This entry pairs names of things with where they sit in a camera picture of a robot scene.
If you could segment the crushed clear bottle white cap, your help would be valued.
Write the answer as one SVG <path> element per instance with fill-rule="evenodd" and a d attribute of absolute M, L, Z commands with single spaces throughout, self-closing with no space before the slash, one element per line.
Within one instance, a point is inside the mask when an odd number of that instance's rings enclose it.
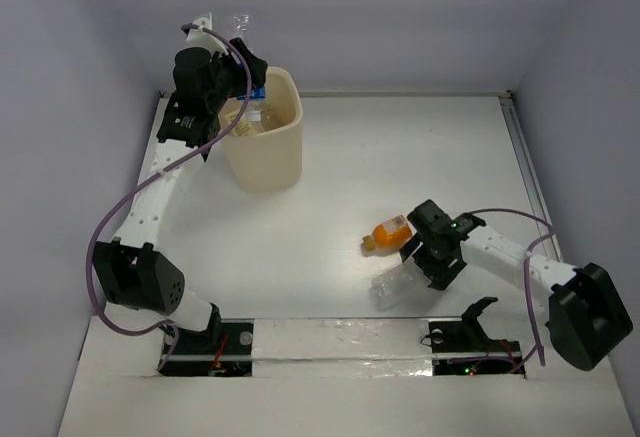
<path fill-rule="evenodd" d="M 377 311 L 386 311 L 418 296 L 425 289 L 422 271 L 410 260 L 374 277 L 369 298 Z"/>

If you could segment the large bottle yellow label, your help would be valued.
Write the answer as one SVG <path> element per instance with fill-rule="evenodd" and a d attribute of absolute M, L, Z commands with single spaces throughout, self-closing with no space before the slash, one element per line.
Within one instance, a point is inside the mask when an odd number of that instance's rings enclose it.
<path fill-rule="evenodd" d="M 265 133 L 272 128 L 272 118 L 269 113 L 260 108 L 248 109 L 231 130 L 235 137 L 247 137 Z"/>

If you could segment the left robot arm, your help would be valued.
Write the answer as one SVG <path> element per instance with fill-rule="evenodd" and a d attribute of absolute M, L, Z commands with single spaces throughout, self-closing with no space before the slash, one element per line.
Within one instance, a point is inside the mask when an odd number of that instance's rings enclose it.
<path fill-rule="evenodd" d="M 93 303 L 102 293 L 110 303 L 153 312 L 161 318 L 159 327 L 174 338 L 187 338 L 201 352 L 220 343 L 219 309 L 187 289 L 161 240 L 211 147 L 230 131 L 219 123 L 222 107 L 232 98 L 249 99 L 266 83 L 267 62 L 241 38 L 222 44 L 223 51 L 191 46 L 176 54 L 175 90 L 156 134 L 149 173 L 116 205 L 129 204 L 131 214 L 111 241 L 93 236 L 86 256 Z"/>

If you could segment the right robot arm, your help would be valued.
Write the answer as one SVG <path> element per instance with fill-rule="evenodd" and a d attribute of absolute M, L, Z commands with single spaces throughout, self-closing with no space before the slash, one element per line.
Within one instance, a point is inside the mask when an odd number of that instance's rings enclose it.
<path fill-rule="evenodd" d="M 426 200 L 407 216 L 415 233 L 401 248 L 429 288 L 444 291 L 468 266 L 523 290 L 535 349 L 543 347 L 534 303 L 546 308 L 549 343 L 576 369 L 590 371 L 633 330 L 632 320 L 601 266 L 551 260 L 499 234 L 476 212 L 452 218 Z"/>

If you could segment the beige plastic waste bin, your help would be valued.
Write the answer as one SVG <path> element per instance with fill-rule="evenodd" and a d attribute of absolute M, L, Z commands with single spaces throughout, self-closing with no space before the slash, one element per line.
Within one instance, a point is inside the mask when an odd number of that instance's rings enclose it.
<path fill-rule="evenodd" d="M 302 173 L 302 103 L 293 78 L 280 67 L 267 70 L 266 104 L 274 129 L 244 135 L 242 120 L 222 139 L 237 184 L 249 193 L 290 187 Z"/>

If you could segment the orange juice bottle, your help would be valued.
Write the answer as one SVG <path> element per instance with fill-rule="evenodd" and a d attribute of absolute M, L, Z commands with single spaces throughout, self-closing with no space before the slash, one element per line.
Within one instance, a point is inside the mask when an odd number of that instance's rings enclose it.
<path fill-rule="evenodd" d="M 413 236 L 407 218 L 397 215 L 377 225 L 362 238 L 362 248 L 367 253 L 399 250 Z"/>

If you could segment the silver foil tape strip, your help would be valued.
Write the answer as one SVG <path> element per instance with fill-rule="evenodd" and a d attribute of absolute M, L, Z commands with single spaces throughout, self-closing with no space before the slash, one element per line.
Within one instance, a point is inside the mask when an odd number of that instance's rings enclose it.
<path fill-rule="evenodd" d="M 260 319 L 257 378 L 386 378 L 433 375 L 424 319 Z"/>

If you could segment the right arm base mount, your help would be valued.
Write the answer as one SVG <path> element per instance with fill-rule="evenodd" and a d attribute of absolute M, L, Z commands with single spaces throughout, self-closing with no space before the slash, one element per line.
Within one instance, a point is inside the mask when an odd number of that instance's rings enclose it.
<path fill-rule="evenodd" d="M 430 321 L 419 343 L 432 351 L 435 376 L 508 375 L 525 373 L 517 341 L 487 335 L 479 318 L 497 302 L 483 297 L 469 305 L 460 317 Z"/>

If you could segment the aluminium table edge rail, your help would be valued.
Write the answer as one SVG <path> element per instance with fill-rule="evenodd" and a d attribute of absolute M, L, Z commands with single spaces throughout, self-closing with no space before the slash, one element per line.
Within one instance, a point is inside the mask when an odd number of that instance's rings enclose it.
<path fill-rule="evenodd" d="M 556 237 L 552 235 L 542 239 L 544 235 L 550 233 L 550 217 L 525 143 L 514 100 L 510 94 L 505 94 L 498 96 L 497 101 L 530 206 L 530 210 L 525 209 L 524 212 L 536 217 L 536 219 L 525 217 L 524 223 L 533 224 L 537 232 L 533 240 L 540 239 L 540 242 L 529 251 L 527 251 L 528 243 L 500 244 L 500 248 L 505 248 L 504 251 L 500 251 L 500 256 L 504 256 L 510 265 L 515 265 L 514 271 L 508 271 L 508 281 L 517 286 L 522 285 L 523 289 L 529 289 L 531 309 L 537 316 L 542 316 L 548 312 L 548 299 L 552 294 L 551 286 L 565 284 L 573 277 L 574 271 L 570 264 L 563 262 Z"/>

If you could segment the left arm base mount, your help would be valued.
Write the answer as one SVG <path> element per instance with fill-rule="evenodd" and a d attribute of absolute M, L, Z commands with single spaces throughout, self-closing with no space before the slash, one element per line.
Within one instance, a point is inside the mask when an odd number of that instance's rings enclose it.
<path fill-rule="evenodd" d="M 222 319 L 213 305 L 208 327 L 202 332 L 166 328 L 159 373 L 166 377 L 251 377 L 253 374 L 252 319 Z"/>

